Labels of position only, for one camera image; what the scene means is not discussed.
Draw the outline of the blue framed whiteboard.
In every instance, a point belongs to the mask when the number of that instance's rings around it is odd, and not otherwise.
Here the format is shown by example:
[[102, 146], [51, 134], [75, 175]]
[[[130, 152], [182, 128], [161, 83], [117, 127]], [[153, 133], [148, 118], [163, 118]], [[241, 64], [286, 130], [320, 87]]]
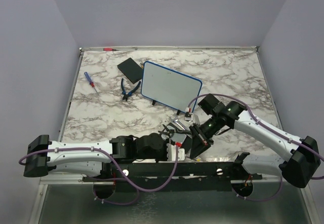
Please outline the blue framed whiteboard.
[[203, 82], [179, 71], [146, 61], [141, 82], [142, 96], [185, 112], [201, 91]]

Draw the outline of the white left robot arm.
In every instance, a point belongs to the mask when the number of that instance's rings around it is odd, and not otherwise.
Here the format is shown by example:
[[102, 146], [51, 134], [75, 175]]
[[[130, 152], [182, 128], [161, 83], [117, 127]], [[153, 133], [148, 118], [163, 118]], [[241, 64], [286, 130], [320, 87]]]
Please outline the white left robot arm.
[[40, 135], [28, 145], [19, 160], [25, 177], [43, 177], [51, 171], [79, 173], [105, 181], [111, 177], [109, 163], [135, 160], [180, 162], [185, 158], [181, 143], [162, 139], [157, 133], [137, 137], [118, 136], [99, 142], [66, 143]]

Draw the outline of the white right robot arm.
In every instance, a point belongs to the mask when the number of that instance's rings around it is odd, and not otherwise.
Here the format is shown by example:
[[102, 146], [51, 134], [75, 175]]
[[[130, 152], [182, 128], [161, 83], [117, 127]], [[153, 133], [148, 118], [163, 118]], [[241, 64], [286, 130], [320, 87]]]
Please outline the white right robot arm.
[[232, 167], [236, 178], [244, 179], [249, 174], [267, 174], [282, 177], [297, 188], [304, 188], [314, 176], [323, 157], [318, 152], [314, 138], [298, 136], [284, 132], [253, 114], [244, 102], [232, 98], [227, 105], [217, 99], [217, 94], [201, 95], [199, 107], [210, 116], [203, 124], [197, 122], [197, 116], [191, 107], [185, 110], [185, 118], [191, 121], [192, 146], [190, 158], [196, 158], [207, 151], [214, 143], [213, 136], [235, 129], [249, 135], [272, 149], [277, 156], [258, 157], [241, 154], [238, 163]]

